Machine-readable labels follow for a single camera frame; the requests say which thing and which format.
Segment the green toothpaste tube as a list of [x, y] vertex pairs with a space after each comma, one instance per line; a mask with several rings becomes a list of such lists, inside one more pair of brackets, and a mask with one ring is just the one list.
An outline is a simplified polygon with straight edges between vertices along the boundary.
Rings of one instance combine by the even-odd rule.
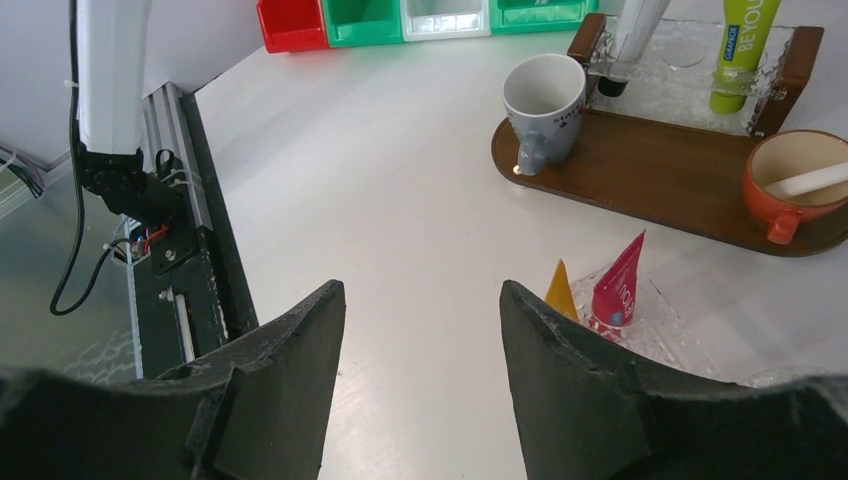
[[709, 106], [717, 114], [740, 111], [747, 96], [741, 91], [753, 80], [781, 0], [726, 0], [725, 27]]

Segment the clear acrylic organizer rack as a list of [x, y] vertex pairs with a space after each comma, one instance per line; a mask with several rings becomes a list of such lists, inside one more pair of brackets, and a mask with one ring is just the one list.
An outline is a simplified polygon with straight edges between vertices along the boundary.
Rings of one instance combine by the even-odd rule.
[[722, 24], [663, 19], [631, 63], [612, 54], [617, 24], [615, 15], [587, 15], [568, 49], [587, 72], [592, 109], [760, 138], [781, 130], [810, 80], [825, 33], [819, 26], [772, 27], [757, 69], [728, 84], [715, 78]]

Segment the yellow toothpaste tube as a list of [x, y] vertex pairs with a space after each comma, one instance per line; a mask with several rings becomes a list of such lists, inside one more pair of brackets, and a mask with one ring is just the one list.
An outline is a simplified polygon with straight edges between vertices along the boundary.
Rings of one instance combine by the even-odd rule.
[[566, 318], [576, 323], [580, 321], [566, 266], [562, 259], [557, 262], [544, 300], [555, 311], [564, 315]]

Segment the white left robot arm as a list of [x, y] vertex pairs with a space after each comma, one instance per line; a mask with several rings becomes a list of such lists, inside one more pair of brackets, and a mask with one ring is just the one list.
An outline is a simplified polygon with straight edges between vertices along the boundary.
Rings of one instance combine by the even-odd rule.
[[81, 186], [116, 214], [168, 224], [179, 193], [144, 171], [142, 100], [149, 1], [73, 1], [72, 152]]

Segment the brown ceramic cup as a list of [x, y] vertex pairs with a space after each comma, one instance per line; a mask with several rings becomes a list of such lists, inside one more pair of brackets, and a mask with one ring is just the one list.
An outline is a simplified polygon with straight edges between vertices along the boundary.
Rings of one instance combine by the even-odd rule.
[[742, 192], [766, 238], [786, 245], [801, 225], [847, 205], [847, 141], [809, 129], [773, 135], [750, 153]]

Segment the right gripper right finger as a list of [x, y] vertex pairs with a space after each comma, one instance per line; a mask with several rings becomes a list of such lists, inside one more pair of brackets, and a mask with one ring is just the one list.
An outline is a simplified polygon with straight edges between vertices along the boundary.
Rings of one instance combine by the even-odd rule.
[[662, 365], [556, 312], [520, 283], [502, 341], [531, 479], [843, 479], [847, 379], [767, 388]]

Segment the pink toothpaste tube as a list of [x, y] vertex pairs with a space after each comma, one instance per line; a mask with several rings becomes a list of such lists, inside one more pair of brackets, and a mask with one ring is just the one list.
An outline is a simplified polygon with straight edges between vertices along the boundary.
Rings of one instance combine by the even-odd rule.
[[631, 241], [593, 289], [592, 319], [604, 327], [623, 328], [633, 322], [638, 264], [645, 234], [643, 230]]

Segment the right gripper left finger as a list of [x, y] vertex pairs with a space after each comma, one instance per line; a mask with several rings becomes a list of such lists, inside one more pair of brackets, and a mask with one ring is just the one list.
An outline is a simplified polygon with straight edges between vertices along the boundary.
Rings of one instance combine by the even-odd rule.
[[345, 327], [330, 280], [277, 319], [154, 380], [1, 372], [5, 479], [315, 479]]

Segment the grey handled white mug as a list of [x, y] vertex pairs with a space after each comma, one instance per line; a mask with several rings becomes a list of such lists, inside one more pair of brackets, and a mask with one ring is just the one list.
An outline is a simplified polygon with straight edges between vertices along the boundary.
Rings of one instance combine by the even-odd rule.
[[568, 55], [536, 55], [508, 74], [502, 101], [519, 142], [515, 173], [535, 176], [570, 156], [586, 100], [586, 73]]

